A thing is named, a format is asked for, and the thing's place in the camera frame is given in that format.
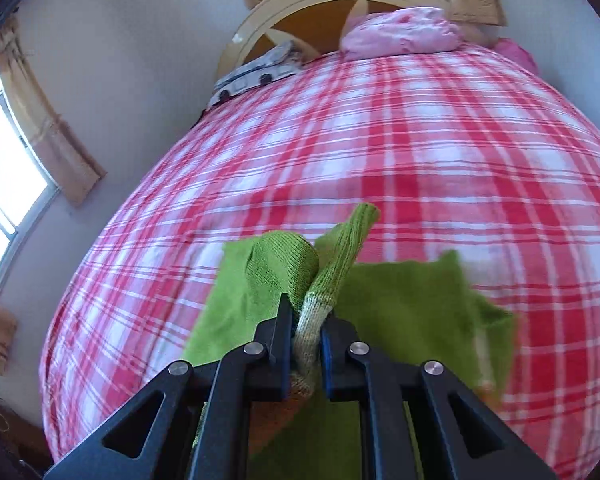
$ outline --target wooden headboard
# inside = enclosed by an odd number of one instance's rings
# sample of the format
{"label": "wooden headboard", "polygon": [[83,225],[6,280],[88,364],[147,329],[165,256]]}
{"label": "wooden headboard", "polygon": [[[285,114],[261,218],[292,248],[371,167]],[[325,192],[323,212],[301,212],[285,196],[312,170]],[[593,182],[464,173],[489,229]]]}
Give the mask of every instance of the wooden headboard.
{"label": "wooden headboard", "polygon": [[450,9],[446,0],[264,0],[226,46],[217,78],[270,50],[275,36],[283,36],[271,33],[272,29],[302,40],[320,54],[336,51],[342,27],[354,6],[356,12],[390,12],[407,7],[439,7],[447,12]]}

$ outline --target metal screw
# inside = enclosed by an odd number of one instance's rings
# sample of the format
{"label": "metal screw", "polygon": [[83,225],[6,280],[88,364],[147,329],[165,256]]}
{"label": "metal screw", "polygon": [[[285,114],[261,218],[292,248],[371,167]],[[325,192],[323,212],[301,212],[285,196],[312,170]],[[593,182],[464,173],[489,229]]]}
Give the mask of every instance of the metal screw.
{"label": "metal screw", "polygon": [[174,361],[169,365],[171,375],[184,375],[189,371],[189,363],[186,361]]}
{"label": "metal screw", "polygon": [[424,371],[429,375],[440,375],[445,371],[445,367],[438,361],[427,361],[424,364]]}
{"label": "metal screw", "polygon": [[356,341],[349,346],[349,352],[355,355],[367,355],[369,353],[369,345],[362,341]]}
{"label": "metal screw", "polygon": [[257,341],[251,341],[244,346],[244,353],[249,355],[262,354],[263,350],[264,346],[262,343],[258,343]]}

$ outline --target white wall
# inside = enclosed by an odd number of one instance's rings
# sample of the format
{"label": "white wall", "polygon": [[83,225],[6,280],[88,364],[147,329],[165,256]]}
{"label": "white wall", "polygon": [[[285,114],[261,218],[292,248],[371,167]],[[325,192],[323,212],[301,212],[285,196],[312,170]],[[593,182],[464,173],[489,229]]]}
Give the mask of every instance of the white wall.
{"label": "white wall", "polygon": [[536,58],[542,77],[600,129],[600,18],[586,0],[501,0],[499,31]]}
{"label": "white wall", "polygon": [[59,196],[30,232],[0,302],[20,321],[0,397],[42,423],[38,362],[80,260],[142,176],[195,123],[242,0],[24,0],[22,47],[40,85],[109,172],[78,209]]}

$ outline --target red and white plaid blanket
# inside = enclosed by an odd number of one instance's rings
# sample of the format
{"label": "red and white plaid blanket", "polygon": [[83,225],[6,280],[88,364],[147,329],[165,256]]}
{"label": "red and white plaid blanket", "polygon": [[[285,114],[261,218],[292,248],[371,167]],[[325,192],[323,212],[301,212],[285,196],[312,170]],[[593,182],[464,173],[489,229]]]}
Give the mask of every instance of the red and white plaid blanket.
{"label": "red and white plaid blanket", "polygon": [[343,62],[208,113],[149,172],[78,268],[40,365],[59,460],[179,357],[228,240],[314,240],[373,202],[359,261],[455,248],[519,315],[500,415],[563,479],[600,458],[600,133],[478,46]]}

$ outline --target pink cushion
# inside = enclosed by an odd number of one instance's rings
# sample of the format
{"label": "pink cushion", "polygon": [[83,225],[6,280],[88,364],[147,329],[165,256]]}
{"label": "pink cushion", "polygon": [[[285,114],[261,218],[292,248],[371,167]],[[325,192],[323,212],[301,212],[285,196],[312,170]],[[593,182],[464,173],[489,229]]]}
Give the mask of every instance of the pink cushion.
{"label": "pink cushion", "polygon": [[400,54],[432,54],[455,50],[462,42],[459,27],[435,7],[411,7],[362,18],[340,41],[345,60]]}
{"label": "pink cushion", "polygon": [[533,75],[540,75],[533,56],[515,41],[509,38],[500,38],[493,46],[493,49],[501,56],[518,63],[522,68],[526,68]]}

